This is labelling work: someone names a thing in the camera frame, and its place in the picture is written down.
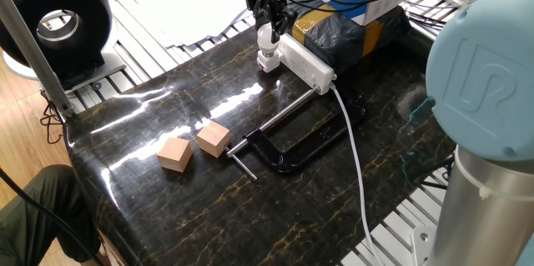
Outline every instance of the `black marble table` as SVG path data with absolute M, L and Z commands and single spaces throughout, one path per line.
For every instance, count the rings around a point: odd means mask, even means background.
M 195 142 L 213 119 L 236 144 L 308 89 L 287 69 L 260 72 L 256 51 L 250 29 L 67 121 L 68 152 L 95 220 L 128 264 L 330 265 L 363 239 L 346 135 L 293 175 L 243 151 L 257 182 Z M 390 45 L 342 75 L 367 102 L 355 137 L 371 227 L 411 191 L 403 168 L 418 174 L 454 147 L 425 101 L 424 64 L 404 51 Z M 334 113 L 332 97 L 318 96 L 270 138 L 289 148 Z M 191 140 L 184 173 L 159 166 L 168 136 Z

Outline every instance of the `metal grate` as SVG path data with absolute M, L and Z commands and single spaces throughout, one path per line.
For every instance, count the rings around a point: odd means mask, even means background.
M 165 36 L 158 32 L 150 32 L 135 17 L 136 6 L 146 0 L 108 1 L 118 24 L 118 41 L 113 49 L 124 60 L 127 67 L 91 86 L 69 94 L 69 100 L 76 113 L 81 113 L 118 93 L 166 73 L 255 24 L 251 13 L 246 13 L 242 19 L 230 25 L 216 38 L 209 38 L 191 46 L 166 48 L 162 45 L 165 43 Z M 444 0 L 405 0 L 401 6 L 406 11 L 441 21 L 448 20 L 456 10 L 455 6 Z M 434 40 L 439 33 L 438 29 L 419 23 L 412 22 L 412 26 L 431 40 Z
M 425 181 L 447 185 L 445 168 Z M 421 186 L 405 199 L 370 233 L 384 265 L 412 266 L 411 233 L 418 226 L 436 226 L 446 191 Z M 378 266 L 365 238 L 341 260 L 343 266 Z

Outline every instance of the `wooden block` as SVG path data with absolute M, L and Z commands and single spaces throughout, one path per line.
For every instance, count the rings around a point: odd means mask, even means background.
M 158 160 L 161 167 L 182 173 L 192 154 L 189 141 L 181 138 L 168 138 L 159 150 Z
M 214 121 L 211 121 L 205 128 L 202 128 L 197 135 L 199 147 L 216 158 L 230 144 L 230 139 L 230 131 Z

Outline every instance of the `dark pants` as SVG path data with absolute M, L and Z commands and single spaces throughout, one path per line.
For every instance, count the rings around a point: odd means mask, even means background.
M 24 188 L 24 192 L 63 219 L 89 250 L 98 252 L 98 231 L 72 168 L 64 165 L 46 167 Z M 57 224 L 17 196 L 0 210 L 0 265 L 38 266 L 56 237 L 70 258 L 80 263 L 90 259 Z

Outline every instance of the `power strip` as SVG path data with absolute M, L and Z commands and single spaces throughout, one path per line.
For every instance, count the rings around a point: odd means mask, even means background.
M 288 34 L 280 37 L 277 49 L 280 61 L 311 88 L 319 86 L 319 94 L 330 90 L 330 84 L 335 80 L 334 69 L 317 58 Z

